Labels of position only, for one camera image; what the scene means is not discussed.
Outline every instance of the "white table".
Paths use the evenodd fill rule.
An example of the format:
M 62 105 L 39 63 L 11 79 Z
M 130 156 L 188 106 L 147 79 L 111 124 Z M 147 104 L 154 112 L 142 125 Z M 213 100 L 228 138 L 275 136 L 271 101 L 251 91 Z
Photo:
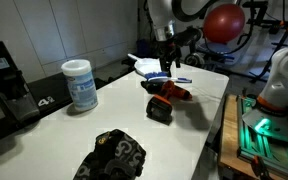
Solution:
M 99 104 L 75 114 L 68 105 L 41 119 L 34 127 L 0 141 L 0 180 L 71 180 L 85 156 L 93 151 L 95 137 L 121 129 L 146 150 L 145 180 L 191 179 L 228 83 L 226 76 L 182 65 L 172 66 L 178 84 L 193 101 L 171 99 L 172 123 L 167 126 L 146 117 L 152 95 L 141 87 L 135 72 L 97 91 Z

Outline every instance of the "container lid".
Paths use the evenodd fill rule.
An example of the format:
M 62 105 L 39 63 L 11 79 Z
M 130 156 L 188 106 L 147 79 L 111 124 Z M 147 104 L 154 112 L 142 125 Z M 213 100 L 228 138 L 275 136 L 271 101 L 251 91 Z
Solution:
M 80 76 L 92 70 L 91 63 L 85 59 L 74 59 L 67 61 L 61 67 L 67 76 Z

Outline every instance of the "white plastic container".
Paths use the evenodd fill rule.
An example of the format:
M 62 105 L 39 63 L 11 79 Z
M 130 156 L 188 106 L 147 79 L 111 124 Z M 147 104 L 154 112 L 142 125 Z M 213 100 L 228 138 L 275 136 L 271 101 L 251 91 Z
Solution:
M 70 60 L 62 65 L 75 109 L 86 111 L 97 106 L 96 87 L 88 60 Z

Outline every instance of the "black machine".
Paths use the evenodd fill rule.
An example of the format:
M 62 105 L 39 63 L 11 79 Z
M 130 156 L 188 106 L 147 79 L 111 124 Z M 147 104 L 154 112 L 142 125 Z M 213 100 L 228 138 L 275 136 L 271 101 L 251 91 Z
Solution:
M 26 83 L 0 41 L 0 139 L 71 103 L 62 73 Z
M 39 116 L 40 111 L 32 94 L 8 53 L 0 41 L 0 107 L 10 120 L 22 123 Z

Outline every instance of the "label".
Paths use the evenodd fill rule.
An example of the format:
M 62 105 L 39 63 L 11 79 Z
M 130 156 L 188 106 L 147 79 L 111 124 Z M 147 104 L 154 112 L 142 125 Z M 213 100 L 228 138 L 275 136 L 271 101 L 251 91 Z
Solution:
M 55 100 L 51 97 L 51 96 L 48 96 L 47 98 L 45 99 L 41 99 L 39 102 L 38 102 L 38 106 L 41 107 L 41 106 L 46 106 L 50 103 L 53 103 Z
M 96 87 L 92 71 L 81 76 L 66 76 L 74 105 L 79 109 L 91 109 L 97 105 Z
M 5 58 L 0 58 L 0 69 L 5 69 L 10 67 L 7 60 Z

